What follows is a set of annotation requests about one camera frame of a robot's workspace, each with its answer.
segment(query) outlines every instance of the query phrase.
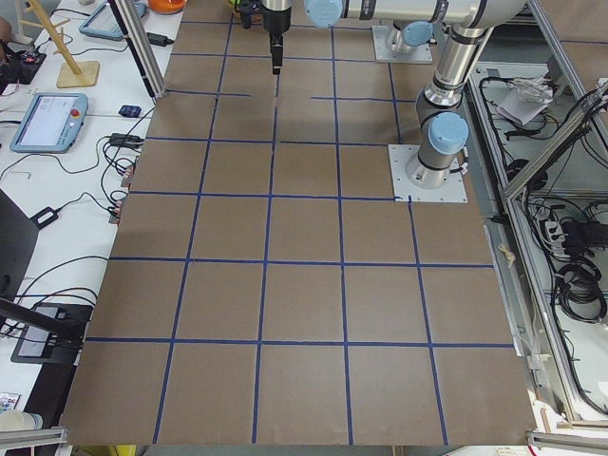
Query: person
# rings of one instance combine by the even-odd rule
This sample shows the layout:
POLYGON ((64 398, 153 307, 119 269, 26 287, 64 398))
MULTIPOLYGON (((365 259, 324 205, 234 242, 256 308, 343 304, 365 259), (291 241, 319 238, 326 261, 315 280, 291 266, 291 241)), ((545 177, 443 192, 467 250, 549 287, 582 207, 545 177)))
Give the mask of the person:
POLYGON ((6 58, 5 46, 12 38, 12 26, 5 18, 0 17, 0 62, 4 62, 6 58))

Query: wooden base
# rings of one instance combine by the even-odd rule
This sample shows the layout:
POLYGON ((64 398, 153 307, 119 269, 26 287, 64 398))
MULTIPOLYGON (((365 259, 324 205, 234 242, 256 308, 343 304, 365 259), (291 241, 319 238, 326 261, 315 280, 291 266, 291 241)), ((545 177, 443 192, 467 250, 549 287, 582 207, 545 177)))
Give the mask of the wooden base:
POLYGON ((74 74, 68 64, 61 65, 57 88, 91 87, 97 84, 99 62, 78 62, 82 74, 74 74))

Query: mounting plate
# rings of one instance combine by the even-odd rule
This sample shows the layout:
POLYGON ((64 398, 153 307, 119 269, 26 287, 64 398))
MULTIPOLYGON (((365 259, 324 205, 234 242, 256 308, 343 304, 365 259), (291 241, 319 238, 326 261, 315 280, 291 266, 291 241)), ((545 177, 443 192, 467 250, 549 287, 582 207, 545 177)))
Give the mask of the mounting plate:
MULTIPOLYGON (((390 144, 390 173, 392 174, 392 189, 396 201, 408 202, 468 202, 466 199, 465 184, 461 173, 450 174, 444 185, 435 189, 427 190, 414 185, 406 175, 406 164, 409 158, 418 152, 419 145, 413 144, 390 144)), ((454 160, 453 167, 458 167, 458 161, 454 160)))
POLYGON ((373 49, 376 53, 377 62, 388 62, 395 64, 416 64, 430 65, 433 63, 433 56, 428 45, 421 45, 410 53, 393 52, 387 47, 387 36, 392 26, 373 26, 371 34, 373 36, 373 49))

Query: white cup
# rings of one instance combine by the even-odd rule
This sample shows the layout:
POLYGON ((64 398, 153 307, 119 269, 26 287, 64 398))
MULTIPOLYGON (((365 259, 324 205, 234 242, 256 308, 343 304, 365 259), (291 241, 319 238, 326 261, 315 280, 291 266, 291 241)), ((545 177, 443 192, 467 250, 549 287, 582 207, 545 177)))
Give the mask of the white cup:
POLYGON ((10 430, 32 430, 42 427, 42 416, 19 410, 0 413, 0 432, 10 430))

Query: orange object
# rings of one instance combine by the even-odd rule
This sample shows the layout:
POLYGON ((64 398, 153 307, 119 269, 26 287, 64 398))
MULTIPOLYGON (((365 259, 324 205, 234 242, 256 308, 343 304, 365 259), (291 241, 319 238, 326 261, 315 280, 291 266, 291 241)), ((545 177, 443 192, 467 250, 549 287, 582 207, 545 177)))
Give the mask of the orange object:
POLYGON ((148 0, 148 6, 159 14, 180 12, 185 3, 185 0, 148 0))

